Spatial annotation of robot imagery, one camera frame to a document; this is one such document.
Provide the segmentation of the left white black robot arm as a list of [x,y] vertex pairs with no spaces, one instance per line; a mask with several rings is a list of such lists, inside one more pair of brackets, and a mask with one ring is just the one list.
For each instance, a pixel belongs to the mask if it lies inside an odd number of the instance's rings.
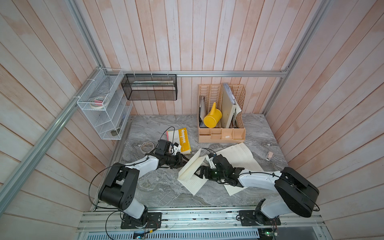
[[179,144],[160,140],[142,159],[110,166],[98,199],[124,213],[123,228],[147,227],[150,224],[148,208],[135,198],[139,178],[160,168],[179,169],[188,161]]

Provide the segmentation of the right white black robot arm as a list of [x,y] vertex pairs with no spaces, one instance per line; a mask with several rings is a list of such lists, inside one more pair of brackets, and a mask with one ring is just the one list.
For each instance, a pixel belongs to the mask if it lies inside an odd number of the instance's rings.
[[296,170],[262,172],[233,167],[223,155],[209,154],[209,166],[198,167],[195,176],[218,184],[239,188],[261,188],[278,192],[278,196],[262,199],[254,210],[239,211],[242,226],[279,226],[281,215],[294,213],[309,218],[320,210],[316,201],[319,190]]

